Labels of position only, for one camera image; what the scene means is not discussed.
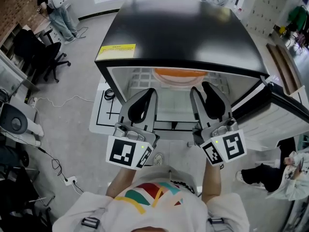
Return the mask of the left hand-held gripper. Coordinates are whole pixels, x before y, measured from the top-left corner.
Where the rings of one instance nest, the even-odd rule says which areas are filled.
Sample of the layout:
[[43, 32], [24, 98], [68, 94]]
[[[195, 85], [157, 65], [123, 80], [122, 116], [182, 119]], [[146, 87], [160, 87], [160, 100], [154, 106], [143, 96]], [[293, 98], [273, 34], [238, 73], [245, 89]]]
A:
[[157, 92], [144, 89], [122, 105], [114, 133], [108, 137], [106, 162], [140, 170], [156, 147], [153, 133], [157, 114]]

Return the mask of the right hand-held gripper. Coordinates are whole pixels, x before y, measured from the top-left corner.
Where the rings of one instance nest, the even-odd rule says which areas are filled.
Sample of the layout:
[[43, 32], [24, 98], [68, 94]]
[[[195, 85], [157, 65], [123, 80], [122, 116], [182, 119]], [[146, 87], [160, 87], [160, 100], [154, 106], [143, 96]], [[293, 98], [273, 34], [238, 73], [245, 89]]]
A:
[[202, 87], [206, 98], [196, 87], [190, 90], [194, 117], [199, 124], [193, 128], [195, 145], [204, 151], [212, 166], [245, 156], [247, 147], [244, 133], [236, 120], [231, 118], [231, 105], [226, 95], [209, 82], [203, 82]]

